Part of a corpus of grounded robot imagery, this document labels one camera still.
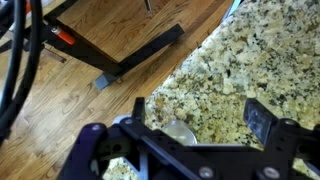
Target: black cable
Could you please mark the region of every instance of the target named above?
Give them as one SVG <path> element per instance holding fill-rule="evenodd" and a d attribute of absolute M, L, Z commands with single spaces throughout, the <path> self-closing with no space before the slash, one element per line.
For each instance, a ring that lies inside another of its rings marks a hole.
<path fill-rule="evenodd" d="M 3 8 L 1 8 L 1 11 L 0 11 L 0 24 L 2 24 L 2 22 L 4 20 L 6 20 L 7 17 L 10 16 L 10 14 L 13 11 L 13 7 L 14 7 L 14 1 L 10 0 L 10 1 L 7 2 L 7 4 Z"/>
<path fill-rule="evenodd" d="M 12 126 L 15 118 L 19 114 L 35 78 L 37 67 L 39 64 L 39 57 L 41 51 L 41 31 L 42 31 L 42 5 L 41 0 L 30 1 L 32 10 L 32 24 L 31 24 L 31 46 L 28 64 L 24 72 L 23 80 L 19 86 L 18 92 L 14 97 L 14 100 L 0 118 L 0 145 L 4 138 L 10 133 L 10 127 Z"/>
<path fill-rule="evenodd" d="M 15 28 L 13 34 L 13 42 L 11 46 L 11 57 L 8 65 L 8 71 L 6 81 L 4 83 L 2 98 L 0 101 L 0 115 L 8 108 L 12 101 L 14 88 L 16 85 L 20 62 L 22 58 L 23 39 L 24 39 L 24 26 L 25 26 L 25 12 L 26 12 L 26 1 L 14 0 L 14 19 Z"/>

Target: screw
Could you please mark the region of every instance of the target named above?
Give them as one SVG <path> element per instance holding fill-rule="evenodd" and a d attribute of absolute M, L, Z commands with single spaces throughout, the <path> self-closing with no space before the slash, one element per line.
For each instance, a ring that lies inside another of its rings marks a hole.
<path fill-rule="evenodd" d="M 209 167 L 201 167 L 199 170 L 199 175 L 204 179 L 209 179 L 213 177 L 213 171 Z"/>
<path fill-rule="evenodd" d="M 100 129 L 100 125 L 96 124 L 94 126 L 92 126 L 92 130 L 97 131 Z"/>
<path fill-rule="evenodd" d="M 288 124 L 288 125 L 295 125 L 296 124 L 294 121 L 289 120 L 289 119 L 286 120 L 285 123 Z"/>
<path fill-rule="evenodd" d="M 131 119 L 127 119 L 127 120 L 124 121 L 124 123 L 126 123 L 126 124 L 132 124 L 132 120 L 131 120 Z"/>
<path fill-rule="evenodd" d="M 267 176 L 270 179 L 279 179 L 280 178 L 280 173 L 273 167 L 265 167 L 263 169 L 263 173 L 265 176 Z"/>

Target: black metal leg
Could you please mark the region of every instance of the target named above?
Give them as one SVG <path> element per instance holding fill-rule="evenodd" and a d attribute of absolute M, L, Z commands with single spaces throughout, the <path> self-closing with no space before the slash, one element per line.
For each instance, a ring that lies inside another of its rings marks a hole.
<path fill-rule="evenodd" d="M 183 29 L 179 24 L 176 24 L 156 39 L 152 40 L 148 44 L 144 45 L 141 49 L 133 53 L 132 55 L 125 58 L 119 63 L 120 67 L 123 68 L 123 71 L 118 76 L 110 76 L 109 72 L 105 72 L 98 79 L 95 80 L 95 84 L 99 90 L 105 88 L 110 83 L 117 80 L 123 74 L 127 73 L 141 62 L 148 59 L 154 53 L 158 52 L 160 49 L 166 45 L 177 40 L 184 33 Z"/>

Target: black metal frame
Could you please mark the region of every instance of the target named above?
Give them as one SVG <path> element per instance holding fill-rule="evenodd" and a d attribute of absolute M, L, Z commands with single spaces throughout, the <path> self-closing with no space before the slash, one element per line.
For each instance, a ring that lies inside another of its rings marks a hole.
<path fill-rule="evenodd" d="M 57 19 L 77 1 L 78 0 L 66 0 L 44 17 L 44 19 L 49 22 L 50 26 L 59 26 L 63 31 L 73 36 L 75 38 L 75 44 L 70 45 L 64 42 L 57 35 L 51 32 L 51 28 L 48 25 L 43 25 L 43 41 L 54 48 L 79 59 L 80 61 L 102 70 L 104 73 L 95 81 L 96 87 L 100 90 L 139 65 L 141 62 L 145 61 L 166 45 L 177 40 L 184 33 L 180 25 L 177 24 L 134 52 L 132 55 L 125 58 L 120 63 L 117 63 L 112 57 Z M 11 23 L 7 23 L 6 26 L 8 27 L 5 27 L 5 29 L 9 29 L 9 24 L 11 25 Z M 29 38 L 30 32 L 31 29 L 28 28 L 25 35 L 26 39 Z M 6 44 L 2 49 L 0 49 L 4 51 L 8 48 L 9 46 Z"/>
<path fill-rule="evenodd" d="M 273 117 L 256 99 L 247 100 L 244 119 L 264 143 L 263 151 L 241 145 L 183 146 L 144 125 L 144 99 L 138 98 L 130 118 L 110 128 L 94 123 L 82 129 L 59 179 L 99 179 L 117 157 L 140 179 L 309 179 L 292 168 L 294 158 L 320 176 L 320 124 L 308 130 Z"/>

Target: granite countertop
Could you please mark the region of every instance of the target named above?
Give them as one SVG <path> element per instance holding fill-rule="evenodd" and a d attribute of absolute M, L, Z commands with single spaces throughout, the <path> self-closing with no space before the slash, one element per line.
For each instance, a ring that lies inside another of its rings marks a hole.
<path fill-rule="evenodd" d="M 181 120 L 199 143 L 261 148 L 242 120 L 248 97 L 303 127 L 320 123 L 319 10 L 317 0 L 246 1 L 152 93 L 146 125 Z M 136 179 L 120 161 L 106 177 Z"/>

